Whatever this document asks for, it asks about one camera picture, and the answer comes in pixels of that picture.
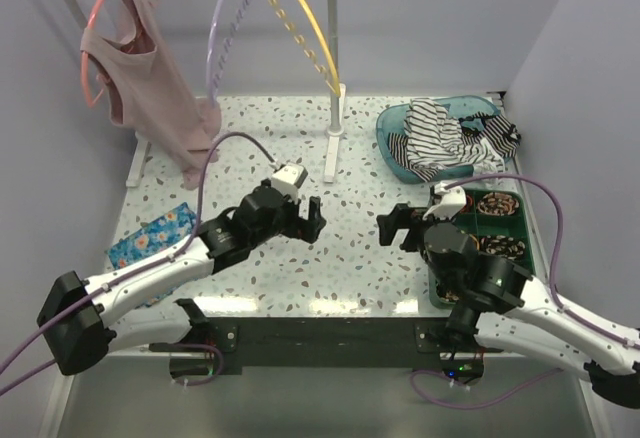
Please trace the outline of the pink tank top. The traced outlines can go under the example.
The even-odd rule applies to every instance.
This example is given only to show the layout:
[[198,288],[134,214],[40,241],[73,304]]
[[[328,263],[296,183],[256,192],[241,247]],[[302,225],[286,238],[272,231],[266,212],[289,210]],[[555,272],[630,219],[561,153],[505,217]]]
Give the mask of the pink tank top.
[[106,78],[111,122],[161,148],[196,189],[222,126],[221,111],[196,98],[155,20],[150,0],[121,0],[131,31],[114,41],[85,29],[80,50]]

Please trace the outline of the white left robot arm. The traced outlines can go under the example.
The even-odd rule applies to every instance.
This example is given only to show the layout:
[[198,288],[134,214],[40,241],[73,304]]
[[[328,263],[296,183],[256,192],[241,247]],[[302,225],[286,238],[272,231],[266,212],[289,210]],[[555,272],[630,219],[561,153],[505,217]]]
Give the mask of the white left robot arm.
[[265,180],[238,206],[147,259],[86,279],[74,271],[59,276],[36,323],[61,374],[73,376],[99,363],[125,338],[120,320],[163,292],[241,263],[277,236],[315,243],[326,225],[321,199],[310,197],[307,217],[300,216],[300,203]]

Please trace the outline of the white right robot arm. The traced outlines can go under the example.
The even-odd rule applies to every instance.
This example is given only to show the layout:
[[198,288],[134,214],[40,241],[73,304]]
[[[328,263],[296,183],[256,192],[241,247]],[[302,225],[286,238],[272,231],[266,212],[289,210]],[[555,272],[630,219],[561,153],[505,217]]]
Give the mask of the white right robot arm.
[[450,220],[426,217],[420,208],[396,205],[376,218],[379,242],[417,252],[436,282],[458,300],[440,337],[459,351],[472,346],[518,353],[574,373],[601,398],[639,407],[639,331],[557,304],[550,288],[514,262],[478,250]]

